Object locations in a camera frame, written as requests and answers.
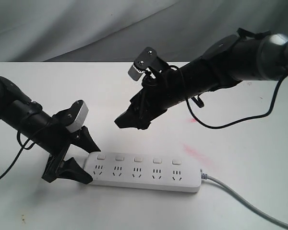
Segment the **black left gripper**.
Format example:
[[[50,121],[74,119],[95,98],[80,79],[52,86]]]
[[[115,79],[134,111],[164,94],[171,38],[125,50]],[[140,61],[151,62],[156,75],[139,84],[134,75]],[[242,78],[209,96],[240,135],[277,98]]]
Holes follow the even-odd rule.
[[[49,157],[42,174],[42,179],[51,183],[56,179],[67,179],[89,184],[93,181],[72,157],[64,160],[71,144],[88,153],[100,152],[101,149],[93,141],[89,130],[82,126],[70,133],[56,118],[51,117],[45,127],[34,136],[34,142],[49,153]]]

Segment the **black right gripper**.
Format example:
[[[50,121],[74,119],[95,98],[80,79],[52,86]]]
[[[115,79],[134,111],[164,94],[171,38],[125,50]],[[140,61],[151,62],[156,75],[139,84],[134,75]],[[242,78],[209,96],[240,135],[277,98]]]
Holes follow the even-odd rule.
[[[145,72],[142,89],[130,99],[129,108],[114,123],[119,128],[146,130],[151,122],[180,101],[179,74],[173,69],[153,78]]]

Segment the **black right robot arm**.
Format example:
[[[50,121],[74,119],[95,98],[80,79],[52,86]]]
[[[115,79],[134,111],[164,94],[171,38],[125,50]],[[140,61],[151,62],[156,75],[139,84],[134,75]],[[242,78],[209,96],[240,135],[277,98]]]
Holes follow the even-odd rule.
[[[115,124],[145,130],[169,108],[181,102],[194,102],[201,108],[203,93],[231,88],[242,81],[276,81],[276,97],[288,76],[288,37],[239,28],[182,67],[168,64],[153,48],[146,47],[128,74],[142,82],[142,89],[130,99]]]

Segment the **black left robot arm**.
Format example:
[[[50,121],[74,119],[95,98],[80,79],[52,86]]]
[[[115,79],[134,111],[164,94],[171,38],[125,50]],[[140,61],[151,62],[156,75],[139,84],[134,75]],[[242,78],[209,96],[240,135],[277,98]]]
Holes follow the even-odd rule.
[[[21,142],[26,136],[49,153],[42,179],[51,183],[56,179],[68,179],[89,184],[93,181],[74,158],[64,160],[70,145],[88,153],[99,151],[99,147],[84,126],[88,107],[83,100],[75,101],[71,107],[50,116],[41,104],[32,101],[16,84],[0,76],[0,120],[17,131],[16,139],[21,150],[30,150],[32,145]]]

